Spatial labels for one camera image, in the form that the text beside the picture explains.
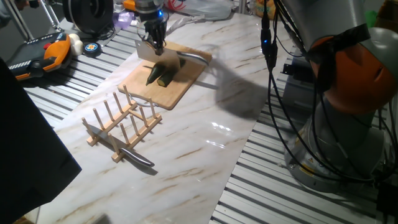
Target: cucumber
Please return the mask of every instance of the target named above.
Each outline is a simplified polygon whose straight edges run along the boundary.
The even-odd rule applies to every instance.
[[[163,75],[166,71],[166,66],[156,63],[150,71],[150,75],[148,76],[146,85],[153,83],[157,78]]]
[[[159,84],[162,87],[167,87],[170,82],[172,82],[174,75],[177,72],[175,70],[169,70],[166,71],[158,80],[157,84]]]
[[[182,68],[185,65],[185,59],[180,58],[180,67]]]

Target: wooden cutting board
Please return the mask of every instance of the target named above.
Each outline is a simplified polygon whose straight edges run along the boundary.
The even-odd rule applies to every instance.
[[[181,52],[192,53],[202,56],[211,61],[211,54],[191,49],[173,42],[167,42],[166,48]],[[145,86],[147,78],[154,66],[154,62],[144,60],[134,69],[125,80],[118,85],[118,90],[124,93],[123,85],[127,86],[128,92],[143,100],[152,98],[154,103],[167,110],[171,110],[178,103],[181,97],[189,89],[192,83],[204,71],[205,66],[187,60],[186,64],[174,76],[173,81],[165,88],[156,81]]]

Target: metal slatted table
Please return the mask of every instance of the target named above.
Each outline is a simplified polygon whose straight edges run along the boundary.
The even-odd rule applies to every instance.
[[[280,73],[276,80],[281,97],[287,77]],[[326,194],[306,188],[292,177],[268,103],[282,136],[295,136],[272,90],[271,102],[264,105],[209,223],[382,223],[383,217],[376,211],[376,189],[365,186],[356,194]],[[293,122],[301,128],[309,116],[295,116]],[[387,120],[386,116],[383,108],[383,119]],[[375,116],[372,125],[377,128],[378,124]]]
[[[22,86],[54,128],[136,51],[136,40],[140,40],[136,26],[120,30],[99,57],[73,57],[66,69],[32,78]]]

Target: marble-pattern surface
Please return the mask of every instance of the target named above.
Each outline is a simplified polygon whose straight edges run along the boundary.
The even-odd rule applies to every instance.
[[[173,15],[170,23],[181,17]],[[172,111],[157,108],[163,120],[135,150],[155,163],[144,170],[133,162],[112,161],[111,147],[90,147],[81,123],[99,126],[92,109],[109,119],[112,92],[141,62],[132,54],[66,117],[56,132],[82,172],[52,202],[40,209],[42,223],[208,223],[233,167],[266,101],[268,74],[260,50],[260,18],[233,14],[218,22],[187,24],[167,40],[213,54],[213,60]],[[292,43],[280,26],[279,37]],[[275,71],[286,53],[280,48]],[[126,98],[118,93],[122,104]],[[145,110],[147,117],[150,109]],[[134,130],[122,121],[127,133]],[[112,134],[123,140],[118,127]]]

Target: knife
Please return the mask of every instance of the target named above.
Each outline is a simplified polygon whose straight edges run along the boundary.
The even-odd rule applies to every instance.
[[[93,131],[94,134],[96,134],[98,137],[100,137],[101,139],[103,139],[104,141],[106,141],[109,144],[112,144],[111,140],[109,139],[109,136],[106,132],[92,126],[92,125],[88,125],[91,130]],[[125,155],[127,155],[128,157],[130,157],[131,159],[133,159],[134,161],[138,162],[141,165],[144,165],[146,167],[153,167],[155,164],[149,160],[147,160],[145,157],[143,157],[142,155],[136,153],[136,152],[131,152],[127,149],[125,149],[126,144],[120,140],[118,140],[117,138],[113,138],[116,146],[119,148],[120,151],[122,151],[123,153],[125,153]]]

